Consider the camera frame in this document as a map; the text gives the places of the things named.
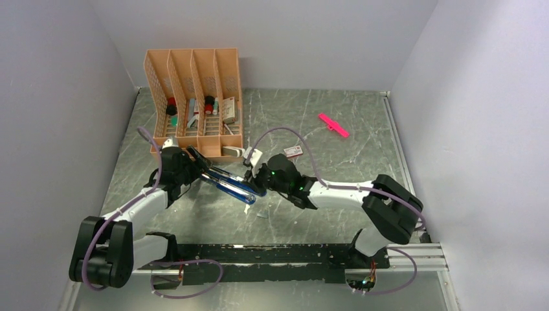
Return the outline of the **blue stapler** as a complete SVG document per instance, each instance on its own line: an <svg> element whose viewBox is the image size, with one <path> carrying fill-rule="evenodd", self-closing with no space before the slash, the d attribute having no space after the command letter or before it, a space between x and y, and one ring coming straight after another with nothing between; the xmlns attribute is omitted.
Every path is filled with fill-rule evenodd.
<svg viewBox="0 0 549 311"><path fill-rule="evenodd" d="M222 179L215 178L209 174L202 174L201 179L215 186L218 190L221 190L222 192L248 205L252 205L256 201L256 197L253 194L246 192L237 186L231 185Z"/></svg>
<svg viewBox="0 0 549 311"><path fill-rule="evenodd" d="M262 192L255 190L252 185L246 181L245 178L223 170L222 168L210 167L208 170L208 175L214 178L218 178L219 180L224 181L229 185L232 185L234 188L242 190L243 192L249 194L257 196L265 196L267 194L266 190Z"/></svg>

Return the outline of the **red white staple box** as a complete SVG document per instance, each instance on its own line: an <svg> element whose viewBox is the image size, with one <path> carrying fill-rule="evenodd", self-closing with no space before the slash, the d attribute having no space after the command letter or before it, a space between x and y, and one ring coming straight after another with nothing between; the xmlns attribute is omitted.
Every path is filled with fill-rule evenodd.
<svg viewBox="0 0 549 311"><path fill-rule="evenodd" d="M292 147L289 147L289 148L285 148L284 149L284 154L286 155L287 158L293 158L293 157L303 155L304 152L303 152L302 147L297 145L297 146L292 146Z"/></svg>

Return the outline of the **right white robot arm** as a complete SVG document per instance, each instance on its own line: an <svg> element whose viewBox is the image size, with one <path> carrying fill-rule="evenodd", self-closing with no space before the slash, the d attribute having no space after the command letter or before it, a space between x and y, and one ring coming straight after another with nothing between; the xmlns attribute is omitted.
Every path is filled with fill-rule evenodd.
<svg viewBox="0 0 549 311"><path fill-rule="evenodd" d="M365 268L390 244L410 242L423 210L422 202L388 175L372 181L341 183L301 174L285 155L261 165L245 161L244 184L257 194L279 193L300 209L342 209L364 212L369 223L354 236L349 252L356 268Z"/></svg>

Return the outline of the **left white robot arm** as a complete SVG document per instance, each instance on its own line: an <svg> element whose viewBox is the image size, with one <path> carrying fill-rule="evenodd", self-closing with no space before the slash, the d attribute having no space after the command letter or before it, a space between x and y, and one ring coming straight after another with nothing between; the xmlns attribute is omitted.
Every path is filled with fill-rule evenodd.
<svg viewBox="0 0 549 311"><path fill-rule="evenodd" d="M199 179L211 166L193 146L163 147L161 162L142 190L122 207L103 216L88 216L79 228L69 265L69 278L100 291L121 288L133 270L149 262L169 270L177 265L176 239L167 233L151 233L136 240L135 233L156 214L183 195L183 188Z"/></svg>

